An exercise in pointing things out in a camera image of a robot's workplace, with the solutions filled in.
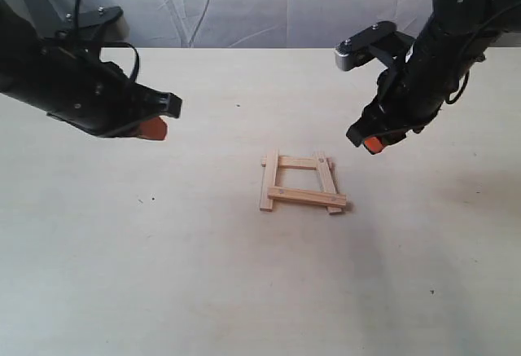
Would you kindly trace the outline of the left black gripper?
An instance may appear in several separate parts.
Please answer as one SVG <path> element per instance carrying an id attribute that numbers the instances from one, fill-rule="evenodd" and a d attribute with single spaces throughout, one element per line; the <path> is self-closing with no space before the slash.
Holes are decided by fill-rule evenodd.
<path id="1" fill-rule="evenodd" d="M 129 43 L 102 47 L 129 48 L 130 74 L 86 44 L 67 49 L 38 37 L 24 42 L 24 102 L 96 137 L 129 137 L 136 130 L 139 139 L 164 141 L 168 125 L 161 116 L 178 118 L 182 99 L 137 82 L 141 60 Z"/>

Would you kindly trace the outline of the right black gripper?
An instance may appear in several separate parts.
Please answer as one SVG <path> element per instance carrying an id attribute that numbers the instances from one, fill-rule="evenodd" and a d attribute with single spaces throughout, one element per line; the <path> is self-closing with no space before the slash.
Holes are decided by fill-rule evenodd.
<path id="1" fill-rule="evenodd" d="M 459 100 L 471 67 L 483 60 L 482 37 L 420 34 L 408 61 L 389 85 L 381 84 L 346 136 L 370 154 L 398 144 L 429 125 L 443 103 Z"/>

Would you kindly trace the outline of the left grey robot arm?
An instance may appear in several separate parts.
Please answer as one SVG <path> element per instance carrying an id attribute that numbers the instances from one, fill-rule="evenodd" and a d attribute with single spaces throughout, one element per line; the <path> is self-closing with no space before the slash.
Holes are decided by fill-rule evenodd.
<path id="1" fill-rule="evenodd" d="M 92 38 L 60 29 L 40 37 L 36 29 L 1 3 L 1 92 L 58 121 L 100 138 L 162 140 L 164 117 L 178 118 L 182 99 L 137 82 L 140 59 L 126 75 L 100 58 L 105 28 Z"/>

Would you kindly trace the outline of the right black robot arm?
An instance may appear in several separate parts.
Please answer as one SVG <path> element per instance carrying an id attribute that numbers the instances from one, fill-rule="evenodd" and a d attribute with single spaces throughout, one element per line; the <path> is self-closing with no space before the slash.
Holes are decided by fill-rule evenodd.
<path id="1" fill-rule="evenodd" d="M 505 33 L 520 30 L 520 0 L 432 0 L 417 37 L 381 21 L 340 42 L 337 67 L 348 72 L 377 59 L 385 67 L 377 91 L 346 133 L 371 154 L 419 134 L 442 106 L 465 91 L 471 67 Z"/>

